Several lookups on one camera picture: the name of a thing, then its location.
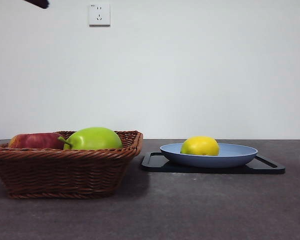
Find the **table surface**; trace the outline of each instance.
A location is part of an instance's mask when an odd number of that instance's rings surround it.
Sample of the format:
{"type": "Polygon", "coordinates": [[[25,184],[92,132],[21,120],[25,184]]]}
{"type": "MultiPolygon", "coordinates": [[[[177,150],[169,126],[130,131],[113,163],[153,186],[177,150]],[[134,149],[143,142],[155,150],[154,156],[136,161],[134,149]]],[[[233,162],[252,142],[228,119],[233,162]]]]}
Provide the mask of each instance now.
{"type": "Polygon", "coordinates": [[[145,153],[182,141],[144,139],[107,198],[10,199],[0,180],[0,240],[300,240],[300,140],[218,140],[258,149],[280,175],[140,169],[145,153]]]}

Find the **plate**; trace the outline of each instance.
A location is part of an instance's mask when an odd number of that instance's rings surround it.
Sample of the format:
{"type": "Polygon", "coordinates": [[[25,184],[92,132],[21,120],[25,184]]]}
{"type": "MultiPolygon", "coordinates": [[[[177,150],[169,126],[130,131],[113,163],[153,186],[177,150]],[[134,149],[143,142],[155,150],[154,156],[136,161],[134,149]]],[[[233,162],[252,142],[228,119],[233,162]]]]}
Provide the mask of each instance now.
{"type": "Polygon", "coordinates": [[[200,168],[233,168],[251,162],[258,150],[244,145],[218,143],[219,155],[191,155],[180,153],[183,143],[172,143],[160,147],[171,162],[200,168]]]}

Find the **brown wicker basket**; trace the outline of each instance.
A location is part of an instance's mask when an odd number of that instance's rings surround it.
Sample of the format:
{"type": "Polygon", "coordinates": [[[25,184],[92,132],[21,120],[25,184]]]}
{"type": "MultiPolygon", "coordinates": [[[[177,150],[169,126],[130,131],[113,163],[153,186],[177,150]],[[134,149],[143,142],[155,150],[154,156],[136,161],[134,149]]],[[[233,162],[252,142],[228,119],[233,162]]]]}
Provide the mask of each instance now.
{"type": "MultiPolygon", "coordinates": [[[[14,199],[111,196],[142,148],[143,134],[115,131],[123,148],[59,150],[0,145],[0,179],[14,199]]],[[[68,138],[74,131],[58,131],[68,138]]]]}

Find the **electrical outlet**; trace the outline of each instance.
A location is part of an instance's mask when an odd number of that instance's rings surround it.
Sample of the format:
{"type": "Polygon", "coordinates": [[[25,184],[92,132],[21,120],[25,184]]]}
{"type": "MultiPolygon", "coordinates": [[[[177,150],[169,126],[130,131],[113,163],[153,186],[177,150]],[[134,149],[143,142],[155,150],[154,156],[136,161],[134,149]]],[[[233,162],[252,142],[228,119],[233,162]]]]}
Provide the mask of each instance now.
{"type": "Polygon", "coordinates": [[[92,3],[89,5],[89,26],[110,26],[110,4],[92,3]]]}

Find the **yellow lemon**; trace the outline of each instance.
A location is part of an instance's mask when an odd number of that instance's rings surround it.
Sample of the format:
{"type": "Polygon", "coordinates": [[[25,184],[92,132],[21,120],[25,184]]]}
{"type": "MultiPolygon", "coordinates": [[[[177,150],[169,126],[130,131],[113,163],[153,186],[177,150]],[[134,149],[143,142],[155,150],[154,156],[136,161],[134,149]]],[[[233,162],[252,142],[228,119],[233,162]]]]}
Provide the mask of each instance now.
{"type": "Polygon", "coordinates": [[[219,145],[212,137],[193,136],[184,141],[180,153],[217,156],[219,154],[219,145]]]}

